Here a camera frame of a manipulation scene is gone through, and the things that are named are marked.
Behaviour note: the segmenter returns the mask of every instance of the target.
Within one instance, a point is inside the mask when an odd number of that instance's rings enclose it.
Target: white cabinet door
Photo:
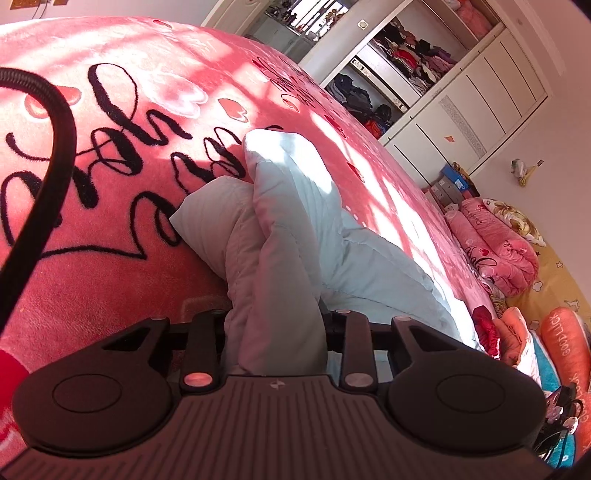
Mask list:
[[[476,138],[471,138],[471,143],[478,157],[482,158],[505,135],[501,124],[465,72],[459,74],[444,93],[472,130]]]
[[[404,127],[392,143],[429,182],[437,180],[439,171],[447,165],[441,152],[414,121]]]
[[[394,145],[393,142],[386,144],[386,150],[395,158],[404,171],[414,180],[414,183],[422,190],[429,187],[429,183],[420,172],[409,162],[408,158]]]
[[[468,170],[486,153],[472,127],[447,95],[435,98],[414,122],[449,164],[458,162]]]
[[[511,35],[509,30],[505,30],[499,35],[498,41],[507,52],[507,55],[511,57],[511,60],[515,62],[515,66],[519,69],[519,73],[523,76],[532,95],[536,100],[540,100],[546,92],[530,61],[517,43],[517,40]]]
[[[505,30],[391,142],[428,182],[446,163],[471,173],[544,98],[534,69]]]
[[[521,114],[485,54],[486,50],[470,64],[465,70],[466,76],[482,95],[503,130],[508,132],[521,119]]]
[[[497,39],[484,51],[483,55],[494,74],[505,86],[507,94],[519,112],[519,117],[524,116],[534,105],[535,95],[506,48]]]

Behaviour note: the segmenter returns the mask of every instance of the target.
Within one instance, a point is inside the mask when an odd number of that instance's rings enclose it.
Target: blue towel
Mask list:
[[[560,380],[558,379],[558,373],[556,373],[554,364],[552,363],[552,360],[550,360],[550,356],[540,338],[538,338],[535,332],[531,332],[531,336],[534,338],[535,357],[538,361],[538,369],[540,370],[542,390],[544,390],[544,394],[547,396],[548,393],[552,393],[558,389],[560,386]],[[571,466],[574,461],[574,436],[568,435],[563,442],[566,442],[566,447],[564,448],[564,455],[560,466]],[[554,452],[548,460],[550,466],[556,467],[558,465],[562,446],[562,442],[560,442],[554,449]]]

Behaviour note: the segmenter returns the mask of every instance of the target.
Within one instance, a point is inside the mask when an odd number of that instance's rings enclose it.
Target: closet door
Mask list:
[[[421,173],[414,167],[410,160],[402,153],[393,142],[389,142],[386,145],[386,150],[396,159],[404,171],[414,180],[414,183],[422,190],[429,187],[429,183],[421,175]]]
[[[391,143],[427,181],[437,180],[439,171],[447,165],[445,157],[415,121],[404,127]],[[413,177],[407,168],[404,169]]]
[[[484,51],[484,58],[505,87],[519,117],[525,115],[535,103],[535,95],[500,38]]]
[[[472,127],[448,95],[436,97],[417,115],[415,123],[449,164],[458,161],[466,168],[464,165],[476,164],[480,156],[486,153]]]
[[[521,114],[506,86],[487,61],[487,50],[488,48],[470,64],[465,72],[499,121],[503,132],[506,133],[521,119]]]
[[[527,83],[528,88],[534,98],[536,100],[540,100],[542,97],[544,97],[546,92],[542,86],[542,83],[540,82],[540,79],[536,75],[530,61],[525,56],[525,53],[517,43],[517,40],[513,37],[513,35],[511,35],[511,32],[505,30],[501,35],[499,35],[498,41],[507,55],[511,57],[511,60],[514,62],[515,67],[517,67],[519,70],[523,80]]]

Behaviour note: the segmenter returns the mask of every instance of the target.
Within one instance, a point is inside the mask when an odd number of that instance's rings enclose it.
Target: cord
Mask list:
[[[50,0],[45,0],[45,7],[43,8],[43,12],[41,12],[41,16],[39,18],[43,18],[43,15],[45,15],[45,11],[47,10],[47,7],[49,6],[49,2],[50,2]]]
[[[560,457],[558,459],[558,464],[556,468],[559,468],[562,465],[562,459],[564,458],[564,451],[566,450],[566,440],[569,438],[569,433],[567,432],[564,438],[562,439],[562,450],[560,451]]]
[[[552,435],[548,435],[548,436],[547,436],[547,437],[546,437],[544,440],[542,440],[542,441],[541,441],[541,442],[540,442],[538,445],[536,445],[536,446],[533,448],[533,451],[534,451],[534,452],[537,452],[538,448],[540,448],[544,442],[547,442],[547,441],[548,441],[548,440],[550,440],[552,437],[555,437],[556,435],[559,435],[559,434],[560,434],[560,433],[562,433],[562,432],[563,432],[562,430],[559,430],[559,431],[557,431],[557,432],[554,432]]]
[[[0,67],[0,87],[31,95],[49,114],[53,147],[35,203],[0,270],[0,335],[39,261],[66,198],[76,159],[76,124],[61,92],[45,78]]]
[[[37,14],[37,12],[39,11],[39,7],[41,6],[41,0],[39,0],[38,4],[37,4],[37,8],[35,9],[35,13],[33,13],[33,16],[31,17],[31,20],[35,20],[35,15]]]

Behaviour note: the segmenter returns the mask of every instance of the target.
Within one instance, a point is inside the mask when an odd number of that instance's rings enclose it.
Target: pink rolled blanket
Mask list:
[[[483,278],[490,278],[508,297],[527,288],[523,273],[499,258],[462,212],[447,212],[445,218],[450,230]]]
[[[462,213],[494,253],[517,267],[523,273],[527,288],[536,279],[540,263],[529,242],[495,217],[482,199],[473,198],[462,202]]]

